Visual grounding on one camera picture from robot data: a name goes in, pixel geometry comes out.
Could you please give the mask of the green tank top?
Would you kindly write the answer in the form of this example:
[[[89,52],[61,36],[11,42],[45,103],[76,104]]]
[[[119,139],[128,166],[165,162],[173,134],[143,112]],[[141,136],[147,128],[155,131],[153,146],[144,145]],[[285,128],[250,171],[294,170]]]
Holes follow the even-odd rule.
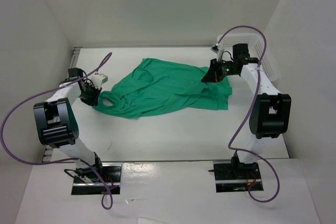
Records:
[[[111,90],[102,91],[94,109],[125,119],[157,116],[185,108],[228,110],[228,80],[203,83],[208,67],[144,58]]]

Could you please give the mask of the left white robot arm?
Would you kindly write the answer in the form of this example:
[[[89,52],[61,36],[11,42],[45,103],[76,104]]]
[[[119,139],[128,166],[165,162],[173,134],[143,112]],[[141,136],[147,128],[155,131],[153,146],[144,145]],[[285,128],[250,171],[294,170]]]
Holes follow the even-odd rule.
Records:
[[[42,145],[59,149],[73,159],[78,176],[98,182],[104,176],[104,168],[98,155],[79,138],[79,126],[72,104],[79,98],[88,106],[98,105],[101,86],[107,77],[98,76],[97,80],[92,81],[84,74],[80,68],[70,68],[68,78],[59,85],[60,89],[45,102],[36,103],[33,112]]]

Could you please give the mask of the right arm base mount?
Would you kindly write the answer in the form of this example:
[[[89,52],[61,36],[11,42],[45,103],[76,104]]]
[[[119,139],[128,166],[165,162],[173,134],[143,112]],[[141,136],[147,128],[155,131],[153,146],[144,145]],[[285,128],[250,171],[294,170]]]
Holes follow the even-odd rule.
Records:
[[[242,163],[237,151],[229,161],[214,162],[208,170],[214,175],[217,193],[233,193],[248,191],[263,191],[261,174],[257,161]]]

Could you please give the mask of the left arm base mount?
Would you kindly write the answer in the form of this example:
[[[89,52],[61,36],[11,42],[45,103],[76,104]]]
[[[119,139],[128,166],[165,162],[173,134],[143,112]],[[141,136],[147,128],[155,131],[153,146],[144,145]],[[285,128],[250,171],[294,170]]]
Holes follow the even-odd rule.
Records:
[[[80,176],[79,172],[76,172],[74,169],[64,169],[64,172],[73,179],[72,195],[103,195],[107,191],[103,182],[98,177],[91,180],[86,176]],[[102,163],[102,174],[100,176],[113,195],[120,194],[121,172],[121,163]]]

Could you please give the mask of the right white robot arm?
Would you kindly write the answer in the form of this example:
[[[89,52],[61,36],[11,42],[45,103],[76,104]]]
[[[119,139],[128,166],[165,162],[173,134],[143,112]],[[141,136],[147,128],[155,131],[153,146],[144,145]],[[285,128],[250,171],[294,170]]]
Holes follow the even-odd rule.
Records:
[[[262,70],[259,59],[250,56],[247,44],[233,45],[230,60],[223,59],[226,51],[218,44],[211,50],[217,53],[217,58],[211,60],[202,82],[218,83],[228,76],[237,75],[247,82],[255,94],[254,104],[248,111],[251,139],[247,150],[235,151],[229,169],[223,170],[229,179],[248,178],[256,171],[258,155],[271,143],[271,139],[287,131],[291,97],[273,86]]]

